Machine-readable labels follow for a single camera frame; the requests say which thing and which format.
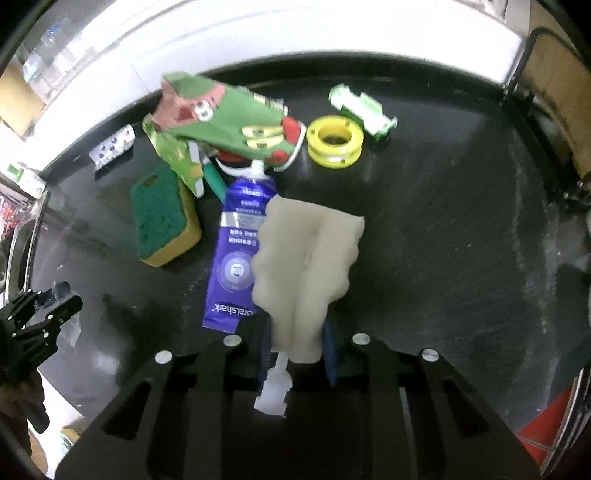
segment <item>yellow sponge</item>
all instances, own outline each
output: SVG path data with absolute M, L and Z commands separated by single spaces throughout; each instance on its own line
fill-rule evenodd
M 131 200 L 142 262 L 161 267 L 199 242 L 201 227 L 193 198 L 166 163 L 133 186 Z

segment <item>teal toothbrush handle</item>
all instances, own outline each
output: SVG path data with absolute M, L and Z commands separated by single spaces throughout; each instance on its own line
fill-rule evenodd
M 216 194 L 217 198 L 219 198 L 223 203 L 226 199 L 226 191 L 228 187 L 226 187 L 226 184 L 224 183 L 220 174 L 217 172 L 216 167 L 213 166 L 208 158 L 202 159 L 202 167 L 205 181 Z

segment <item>toothbrush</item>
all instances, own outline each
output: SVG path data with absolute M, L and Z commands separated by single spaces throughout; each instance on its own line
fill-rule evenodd
M 226 187 L 226 184 L 221 178 L 220 174 L 217 172 L 216 167 L 213 166 L 207 155 L 201 156 L 199 146 L 195 142 L 189 142 L 189 152 L 191 154 L 191 161 L 201 164 L 205 181 L 216 194 L 217 198 L 219 198 L 223 203 L 223 201 L 226 199 L 226 190 L 228 188 Z M 201 198 L 204 193 L 203 179 L 199 180 L 195 184 L 195 189 L 197 192 L 197 198 Z

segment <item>toothpaste tube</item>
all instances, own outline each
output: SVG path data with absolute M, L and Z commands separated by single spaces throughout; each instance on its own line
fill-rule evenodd
M 240 318 L 256 313 L 250 262 L 259 248 L 267 203 L 277 193 L 262 161 L 254 160 L 251 171 L 250 178 L 237 179 L 226 192 L 207 288 L 203 326 L 228 333 L 234 333 Z

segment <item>red object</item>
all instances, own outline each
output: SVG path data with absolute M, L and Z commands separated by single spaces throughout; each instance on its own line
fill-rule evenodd
M 15 206 L 10 202 L 2 201 L 0 203 L 0 239 L 4 240 L 11 230 L 14 230 L 21 217 L 21 212 L 17 212 Z
M 271 165 L 283 165 L 289 158 L 287 153 L 285 153 L 283 150 L 274 150 L 271 155 L 271 157 L 265 159 L 265 161 Z
M 184 122 L 185 120 L 193 120 L 193 109 L 188 106 L 182 106 L 178 109 L 177 122 Z
M 301 126 L 299 122 L 295 118 L 286 116 L 281 121 L 281 126 L 283 127 L 283 136 L 285 137 L 285 140 L 289 144 L 295 145 L 300 138 Z
M 222 160 L 224 163 L 244 163 L 249 161 L 248 159 L 241 157 L 240 155 L 236 155 L 235 153 L 228 152 L 225 150 L 218 150 L 217 157 Z
M 537 466 L 541 466 L 542 463 L 544 463 L 544 460 L 546 460 L 548 452 L 536 447 L 535 445 L 531 445 L 523 441 L 521 442 L 521 444 L 525 447 L 525 450 L 527 450 L 527 452 L 534 458 Z
M 570 388 L 560 394 L 552 404 L 526 425 L 518 434 L 524 438 L 551 447 L 558 433 L 570 398 Z

